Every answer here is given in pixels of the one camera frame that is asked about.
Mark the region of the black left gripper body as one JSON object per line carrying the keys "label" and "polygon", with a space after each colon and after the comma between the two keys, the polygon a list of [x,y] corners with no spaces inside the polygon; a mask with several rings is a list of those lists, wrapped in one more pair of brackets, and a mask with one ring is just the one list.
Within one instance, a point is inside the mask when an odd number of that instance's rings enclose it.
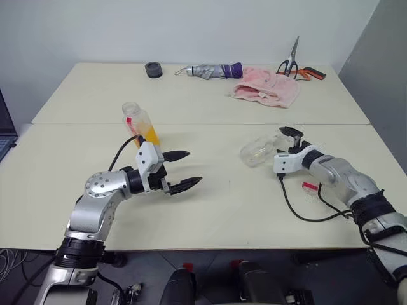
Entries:
{"label": "black left gripper body", "polygon": [[165,194],[170,192],[170,186],[166,181],[167,171],[162,165],[156,173],[150,173],[148,177],[149,187],[152,191],[161,190]]}

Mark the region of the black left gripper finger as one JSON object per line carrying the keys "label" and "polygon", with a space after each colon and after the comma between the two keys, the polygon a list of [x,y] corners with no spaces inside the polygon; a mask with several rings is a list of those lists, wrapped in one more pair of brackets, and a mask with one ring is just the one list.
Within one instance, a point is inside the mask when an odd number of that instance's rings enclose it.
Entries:
{"label": "black left gripper finger", "polygon": [[174,185],[168,184],[169,193],[178,194],[178,193],[185,192],[185,191],[189,190],[190,188],[192,188],[193,186],[195,186],[196,184],[198,184],[201,180],[202,180],[202,177],[190,177],[190,178],[180,181],[178,184],[174,184]]}
{"label": "black left gripper finger", "polygon": [[179,161],[190,155],[188,151],[169,151],[163,154],[163,158],[166,162]]}

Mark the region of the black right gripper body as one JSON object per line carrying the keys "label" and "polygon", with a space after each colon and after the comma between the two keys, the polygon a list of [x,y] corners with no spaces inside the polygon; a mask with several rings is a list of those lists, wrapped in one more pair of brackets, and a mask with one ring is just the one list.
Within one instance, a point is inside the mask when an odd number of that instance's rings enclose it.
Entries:
{"label": "black right gripper body", "polygon": [[295,136],[293,146],[288,149],[288,153],[289,154],[298,154],[310,145],[311,145],[311,143],[307,142],[306,140],[302,140],[301,136]]}

